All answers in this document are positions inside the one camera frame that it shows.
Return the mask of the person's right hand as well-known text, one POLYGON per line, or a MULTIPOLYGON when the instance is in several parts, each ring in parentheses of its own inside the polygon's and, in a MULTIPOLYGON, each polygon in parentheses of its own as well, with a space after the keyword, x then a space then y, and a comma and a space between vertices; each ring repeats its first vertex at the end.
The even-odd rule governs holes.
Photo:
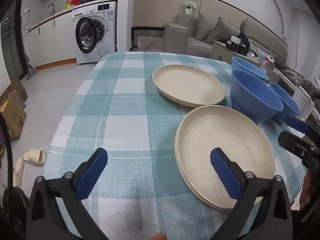
POLYGON ((299 198, 299 209, 302 210, 311 200, 311 172, 307 170, 305 177, 303 179, 303 186, 299 198))

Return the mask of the person's left hand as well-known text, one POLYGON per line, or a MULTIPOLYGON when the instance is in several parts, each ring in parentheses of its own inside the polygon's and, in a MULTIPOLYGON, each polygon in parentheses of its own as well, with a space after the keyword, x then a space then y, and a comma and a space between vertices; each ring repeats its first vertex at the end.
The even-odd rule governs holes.
POLYGON ((155 235, 152 235, 147 240, 167 240, 167 236, 166 236, 166 234, 159 232, 155 235))

